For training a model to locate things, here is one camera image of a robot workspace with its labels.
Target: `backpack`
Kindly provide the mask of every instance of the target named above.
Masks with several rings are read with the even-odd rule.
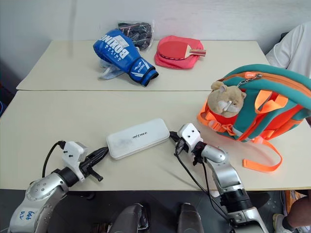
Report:
[[[267,140],[295,128],[311,116],[311,80],[290,70],[255,64],[237,68],[219,81],[227,86],[237,85],[246,93],[242,109],[238,115],[225,118],[211,112],[206,101],[198,120],[223,136],[269,146],[280,156],[278,164],[266,166],[243,159],[243,167],[276,170],[283,158]]]

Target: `black cable connector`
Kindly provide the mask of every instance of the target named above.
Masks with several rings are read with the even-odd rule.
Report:
[[[52,146],[52,148],[50,149],[50,151],[49,151],[47,157],[45,158],[44,164],[43,164],[42,178],[45,177],[45,169],[46,169],[46,167],[47,167],[48,160],[49,160],[49,158],[50,158],[50,156],[51,156],[53,150],[55,149],[55,147],[58,145],[61,149],[64,149],[65,144],[66,144],[65,141],[58,141],[58,142],[56,142],[56,143]]]

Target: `person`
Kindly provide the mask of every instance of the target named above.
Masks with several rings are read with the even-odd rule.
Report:
[[[266,54],[270,65],[292,70],[311,79],[311,21],[289,33]],[[311,126],[311,117],[307,118]],[[291,233],[311,225],[311,190],[298,190],[306,195],[295,201],[287,216],[273,215],[275,233]]]

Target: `white shirt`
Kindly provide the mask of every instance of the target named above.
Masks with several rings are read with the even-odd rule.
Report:
[[[311,21],[292,29],[266,55],[270,65],[311,79]]]

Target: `white wall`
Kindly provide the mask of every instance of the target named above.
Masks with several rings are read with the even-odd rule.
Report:
[[[156,39],[257,40],[267,52],[311,20],[311,0],[0,0],[2,82],[14,89],[51,40],[95,40],[118,20],[155,20]]]

